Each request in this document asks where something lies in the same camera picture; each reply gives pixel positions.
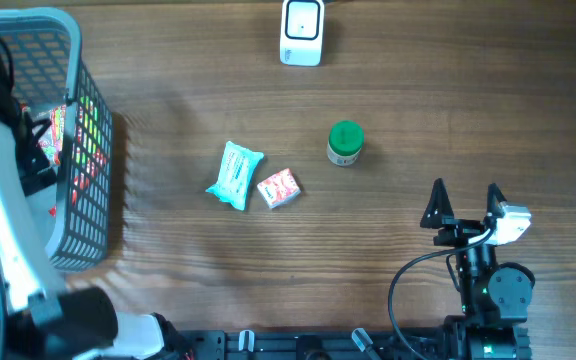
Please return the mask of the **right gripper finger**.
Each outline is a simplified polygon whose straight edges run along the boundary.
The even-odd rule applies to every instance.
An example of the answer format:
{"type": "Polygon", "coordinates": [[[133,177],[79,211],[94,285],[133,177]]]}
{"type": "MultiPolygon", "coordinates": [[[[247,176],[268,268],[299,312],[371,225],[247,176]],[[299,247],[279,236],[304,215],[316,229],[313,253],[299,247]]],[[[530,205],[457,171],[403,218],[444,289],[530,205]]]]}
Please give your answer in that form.
{"type": "Polygon", "coordinates": [[[488,186],[486,204],[488,217],[501,218],[504,216],[507,200],[496,183],[488,186]]]}
{"type": "Polygon", "coordinates": [[[420,227],[441,229],[455,224],[454,212],[442,178],[437,178],[432,187],[428,205],[420,220],[420,227]]]}

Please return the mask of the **Haribo gummy candy bag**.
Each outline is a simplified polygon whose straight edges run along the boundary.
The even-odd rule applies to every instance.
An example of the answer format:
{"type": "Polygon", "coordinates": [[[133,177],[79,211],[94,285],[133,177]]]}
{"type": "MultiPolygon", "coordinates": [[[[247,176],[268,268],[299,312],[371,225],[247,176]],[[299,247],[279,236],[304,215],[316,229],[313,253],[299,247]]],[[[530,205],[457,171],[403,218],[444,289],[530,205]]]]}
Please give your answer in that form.
{"type": "MultiPolygon", "coordinates": [[[[22,103],[20,106],[21,115],[28,113],[31,116],[31,108],[22,103]]],[[[33,121],[49,118],[51,127],[39,140],[39,145],[48,157],[52,167],[61,165],[61,153],[63,149],[64,126],[66,120],[66,106],[61,105],[47,112],[42,112],[33,121]]]]}

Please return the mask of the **green lid jar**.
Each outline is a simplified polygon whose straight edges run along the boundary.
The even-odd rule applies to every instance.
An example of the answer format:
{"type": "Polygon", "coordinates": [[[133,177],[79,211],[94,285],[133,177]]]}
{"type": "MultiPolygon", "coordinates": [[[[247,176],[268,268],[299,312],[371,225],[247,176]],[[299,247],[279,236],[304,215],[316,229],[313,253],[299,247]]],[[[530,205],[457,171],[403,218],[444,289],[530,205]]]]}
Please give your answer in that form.
{"type": "Polygon", "coordinates": [[[337,166],[350,166],[356,162],[364,145],[362,127],[350,120],[334,124],[327,143],[328,159],[337,166]]]}

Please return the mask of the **small red white box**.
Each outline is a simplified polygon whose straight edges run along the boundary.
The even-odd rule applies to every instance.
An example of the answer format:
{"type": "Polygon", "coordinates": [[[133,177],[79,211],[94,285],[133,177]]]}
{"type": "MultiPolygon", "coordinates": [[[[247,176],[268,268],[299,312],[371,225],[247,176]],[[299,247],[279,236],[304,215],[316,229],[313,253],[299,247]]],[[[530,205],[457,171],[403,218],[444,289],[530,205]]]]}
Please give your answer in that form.
{"type": "Polygon", "coordinates": [[[269,208],[284,205],[301,193],[290,168],[285,168],[257,184],[257,189],[269,208]]]}

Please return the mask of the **teal tissue packet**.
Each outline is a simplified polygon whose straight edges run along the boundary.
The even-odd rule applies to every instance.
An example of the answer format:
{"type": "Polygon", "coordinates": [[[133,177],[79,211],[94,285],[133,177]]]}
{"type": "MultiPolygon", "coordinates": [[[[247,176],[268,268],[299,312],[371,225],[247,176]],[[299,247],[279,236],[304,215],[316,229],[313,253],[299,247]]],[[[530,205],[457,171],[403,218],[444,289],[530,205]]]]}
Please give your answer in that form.
{"type": "Polygon", "coordinates": [[[221,202],[229,203],[234,209],[244,211],[252,177],[264,157],[262,152],[227,141],[217,181],[206,192],[215,195],[221,202]]]}

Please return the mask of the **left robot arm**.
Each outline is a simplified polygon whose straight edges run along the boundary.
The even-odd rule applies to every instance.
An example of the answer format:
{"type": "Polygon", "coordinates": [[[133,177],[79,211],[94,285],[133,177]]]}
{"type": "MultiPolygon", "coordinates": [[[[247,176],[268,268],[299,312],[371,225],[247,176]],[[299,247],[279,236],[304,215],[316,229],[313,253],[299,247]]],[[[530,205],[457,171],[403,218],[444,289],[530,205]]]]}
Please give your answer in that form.
{"type": "Polygon", "coordinates": [[[187,359],[163,316],[65,284],[109,243],[113,119],[81,50],[61,11],[0,13],[0,359],[187,359]]]}

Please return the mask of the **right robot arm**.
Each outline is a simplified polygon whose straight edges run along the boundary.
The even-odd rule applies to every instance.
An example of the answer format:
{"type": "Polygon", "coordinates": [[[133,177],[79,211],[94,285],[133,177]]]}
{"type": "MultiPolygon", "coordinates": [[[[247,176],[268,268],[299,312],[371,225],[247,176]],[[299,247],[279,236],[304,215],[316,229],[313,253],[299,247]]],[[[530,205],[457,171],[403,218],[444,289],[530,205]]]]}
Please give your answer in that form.
{"type": "Polygon", "coordinates": [[[420,226],[435,229],[436,246],[448,247],[455,261],[449,274],[462,304],[460,316],[442,326],[445,359],[528,358],[527,321],[534,274],[516,262],[500,263],[496,249],[517,241],[530,227],[530,210],[507,201],[496,184],[488,186],[486,215],[481,220],[454,215],[442,179],[433,183],[420,226]]]}

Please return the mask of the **white barcode scanner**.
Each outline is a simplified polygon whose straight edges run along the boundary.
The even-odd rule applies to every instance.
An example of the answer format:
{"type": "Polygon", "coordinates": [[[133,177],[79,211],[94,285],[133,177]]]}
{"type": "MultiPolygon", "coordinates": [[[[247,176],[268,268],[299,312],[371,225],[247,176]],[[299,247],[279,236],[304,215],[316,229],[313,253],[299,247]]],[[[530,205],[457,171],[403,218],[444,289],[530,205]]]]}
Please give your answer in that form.
{"type": "Polygon", "coordinates": [[[284,0],[280,31],[280,61],[289,66],[315,67],[322,58],[325,5],[322,0],[284,0]]]}

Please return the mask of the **grey plastic shopping basket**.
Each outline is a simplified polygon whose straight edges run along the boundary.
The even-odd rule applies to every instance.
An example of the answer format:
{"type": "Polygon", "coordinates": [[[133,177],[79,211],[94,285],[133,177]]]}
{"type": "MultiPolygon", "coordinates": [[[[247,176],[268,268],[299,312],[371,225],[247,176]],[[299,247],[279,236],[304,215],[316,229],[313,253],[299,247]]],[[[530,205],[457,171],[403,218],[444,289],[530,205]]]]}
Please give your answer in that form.
{"type": "Polygon", "coordinates": [[[14,96],[34,113],[64,106],[56,169],[53,266],[82,272],[107,253],[112,113],[82,59],[78,23],[56,8],[0,10],[0,36],[14,64],[14,96]]]}

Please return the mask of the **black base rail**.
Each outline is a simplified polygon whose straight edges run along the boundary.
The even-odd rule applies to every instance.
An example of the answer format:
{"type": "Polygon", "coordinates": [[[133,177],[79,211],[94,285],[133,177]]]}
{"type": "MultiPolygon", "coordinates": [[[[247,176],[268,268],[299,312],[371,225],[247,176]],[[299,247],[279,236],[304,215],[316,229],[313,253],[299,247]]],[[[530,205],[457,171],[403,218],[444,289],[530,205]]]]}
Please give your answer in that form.
{"type": "Polygon", "coordinates": [[[307,359],[506,359],[533,358],[528,332],[473,329],[461,325],[404,328],[404,339],[391,332],[367,333],[360,346],[344,332],[183,331],[191,359],[307,360],[307,359]]]}

